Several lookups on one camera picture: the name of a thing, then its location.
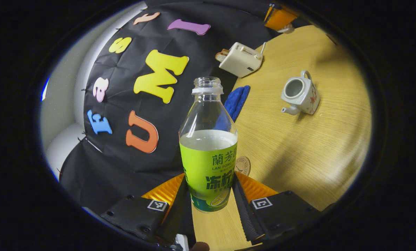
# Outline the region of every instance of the plastic bottle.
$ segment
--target plastic bottle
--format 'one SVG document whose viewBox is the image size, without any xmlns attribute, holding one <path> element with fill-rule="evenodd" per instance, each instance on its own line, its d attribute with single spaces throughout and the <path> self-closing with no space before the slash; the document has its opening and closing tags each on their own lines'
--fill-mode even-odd
<svg viewBox="0 0 416 251">
<path fill-rule="evenodd" d="M 180 130 L 180 151 L 195 208 L 221 210 L 228 203 L 235 172 L 237 128 L 221 103 L 219 78 L 194 80 L 194 104 Z"/>
</svg>

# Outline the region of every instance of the coaster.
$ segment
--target coaster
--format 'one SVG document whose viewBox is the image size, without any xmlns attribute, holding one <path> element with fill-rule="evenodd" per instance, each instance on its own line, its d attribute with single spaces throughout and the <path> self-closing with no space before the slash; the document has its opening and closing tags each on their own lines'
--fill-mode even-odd
<svg viewBox="0 0 416 251">
<path fill-rule="evenodd" d="M 238 157 L 236 159 L 235 171 L 249 175 L 251 170 L 250 160 L 246 156 Z"/>
</svg>

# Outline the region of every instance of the foam letter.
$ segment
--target foam letter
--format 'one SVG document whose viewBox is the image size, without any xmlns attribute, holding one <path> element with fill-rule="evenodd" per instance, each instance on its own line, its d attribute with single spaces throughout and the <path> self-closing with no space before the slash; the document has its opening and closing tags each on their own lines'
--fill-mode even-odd
<svg viewBox="0 0 416 251">
<path fill-rule="evenodd" d="M 129 126 L 136 124 L 137 126 L 143 128 L 149 133 L 149 140 L 144 141 L 137 136 L 132 134 L 131 130 L 127 130 L 126 133 L 126 145 L 133 146 L 136 149 L 143 151 L 145 153 L 151 153 L 155 151 L 158 144 L 158 132 L 153 124 L 140 118 L 135 115 L 134 111 L 131 111 L 129 114 Z"/>
<path fill-rule="evenodd" d="M 125 51 L 125 49 L 130 44 L 131 41 L 132 41 L 132 38 L 118 38 L 109 47 L 109 52 L 121 53 Z"/>
<path fill-rule="evenodd" d="M 98 102 L 102 102 L 104 99 L 104 95 L 106 94 L 106 90 L 109 87 L 109 80 L 106 78 L 99 77 L 95 84 L 93 84 L 93 96 L 96 97 Z"/>
<path fill-rule="evenodd" d="M 150 15 L 150 16 L 148 16 L 148 14 L 144 14 L 143 16 L 135 19 L 135 21 L 133 21 L 133 25 L 141 23 L 141 22 L 151 21 L 152 19 L 155 19 L 159 15 L 160 15 L 159 12 L 156 12 L 156 13 Z"/>
<path fill-rule="evenodd" d="M 107 121 L 105 117 L 103 118 L 103 121 L 101 121 L 101 115 L 93 114 L 92 116 L 92 110 L 87 112 L 87 116 L 89 117 L 90 124 L 92 125 L 92 129 L 95 134 L 98 134 L 98 132 L 108 132 L 110 135 L 112 134 L 109 121 Z"/>
<path fill-rule="evenodd" d="M 140 76 L 136 79 L 133 86 L 133 92 L 147 92 L 157 97 L 162 98 L 165 104 L 169 103 L 174 93 L 174 88 L 161 88 L 159 85 L 175 84 L 176 78 L 171 75 L 166 69 L 171 70 L 176 75 L 183 73 L 189 57 L 183 56 L 181 58 L 159 53 L 157 50 L 149 52 L 146 57 L 146 64 L 151 67 L 154 73 Z"/>
<path fill-rule="evenodd" d="M 190 23 L 190 22 L 184 22 L 181 19 L 177 19 L 168 26 L 168 30 L 171 30 L 171 29 L 190 30 L 190 31 L 194 31 L 195 33 L 197 33 L 197 35 L 205 35 L 205 33 L 207 33 L 210 27 L 211 25 L 209 24 L 195 24 L 195 23 Z"/>
</svg>

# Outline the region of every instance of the black cloth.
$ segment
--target black cloth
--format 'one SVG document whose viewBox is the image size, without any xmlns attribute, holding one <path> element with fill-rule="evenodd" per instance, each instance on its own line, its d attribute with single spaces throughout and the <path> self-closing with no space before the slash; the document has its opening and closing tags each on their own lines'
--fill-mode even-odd
<svg viewBox="0 0 416 251">
<path fill-rule="evenodd" d="M 137 17 L 155 12 L 161 13 L 156 19 L 133 25 Z M 188 30 L 167 30 L 176 19 L 211 27 L 201 36 Z M 78 144 L 64 162 L 61 184 L 82 206 L 101 213 L 127 194 L 139 196 L 182 173 L 178 130 L 194 102 L 191 95 L 194 79 L 219 77 L 225 93 L 222 100 L 225 100 L 237 78 L 218 68 L 214 55 L 229 49 L 235 42 L 256 48 L 276 35 L 279 33 L 264 27 L 262 19 L 231 6 L 182 2 L 154 5 L 142 11 L 109 39 L 90 72 L 84 100 L 84 124 L 88 140 L 101 152 L 86 140 Z M 132 41 L 124 52 L 109 52 L 114 40 L 126 37 L 131 37 Z M 133 92 L 136 78 L 153 73 L 145 64 L 152 50 L 190 58 L 181 75 L 171 72 L 177 83 L 170 85 L 174 92 L 168 104 L 152 94 Z M 93 84 L 99 77 L 109 79 L 101 103 L 92 94 Z M 93 132 L 87 117 L 90 109 L 109 121 L 113 134 Z M 158 145 L 150 154 L 126 145 L 128 130 L 143 140 L 149 138 L 145 130 L 128 125 L 132 110 L 157 128 Z"/>
<path fill-rule="evenodd" d="M 241 10 L 264 20 L 270 0 L 145 0 L 149 7 L 166 3 L 209 3 Z"/>
</svg>

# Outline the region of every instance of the orange object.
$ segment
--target orange object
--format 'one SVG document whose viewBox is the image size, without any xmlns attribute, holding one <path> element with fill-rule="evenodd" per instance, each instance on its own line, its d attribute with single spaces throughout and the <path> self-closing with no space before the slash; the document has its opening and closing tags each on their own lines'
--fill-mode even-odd
<svg viewBox="0 0 416 251">
<path fill-rule="evenodd" d="M 273 30 L 281 30 L 298 17 L 298 13 L 287 8 L 278 9 L 274 4 L 270 4 L 267 15 L 264 19 L 264 26 Z"/>
<path fill-rule="evenodd" d="M 140 16 L 137 19 L 135 19 L 135 21 L 133 21 L 133 25 L 138 24 L 138 23 L 141 23 L 141 22 L 151 21 L 151 20 L 155 19 L 159 15 L 160 15 L 159 12 L 156 12 L 156 13 L 154 13 L 152 15 L 144 14 L 143 16 Z"/>
<path fill-rule="evenodd" d="M 248 203 L 250 203 L 252 200 L 279 194 L 277 191 L 267 187 L 259 181 L 253 180 L 245 174 L 239 173 L 237 171 L 235 171 L 235 174 L 240 182 L 240 185 L 242 186 Z"/>
<path fill-rule="evenodd" d="M 155 148 L 157 148 L 158 144 L 158 132 L 155 126 L 150 122 L 140 118 L 139 116 L 136 116 L 135 111 L 130 112 L 128 122 L 129 126 L 136 124 L 137 126 L 146 130 L 149 133 L 149 139 L 148 141 L 144 141 L 141 138 L 133 135 L 131 130 L 127 130 L 126 145 L 133 146 L 145 153 L 151 153 L 155 151 Z"/>
<path fill-rule="evenodd" d="M 166 216 L 168 216 L 168 213 L 171 210 L 172 204 L 176 199 L 177 192 L 179 192 L 179 187 L 181 185 L 181 181 L 183 181 L 184 176 L 185 173 L 182 173 L 174 178 L 171 178 L 170 180 L 155 187 L 154 189 L 150 190 L 149 192 L 141 196 L 142 198 L 164 201 L 168 203 L 168 211 L 166 212 L 165 217 L 163 217 L 163 221 L 165 221 Z"/>
</svg>

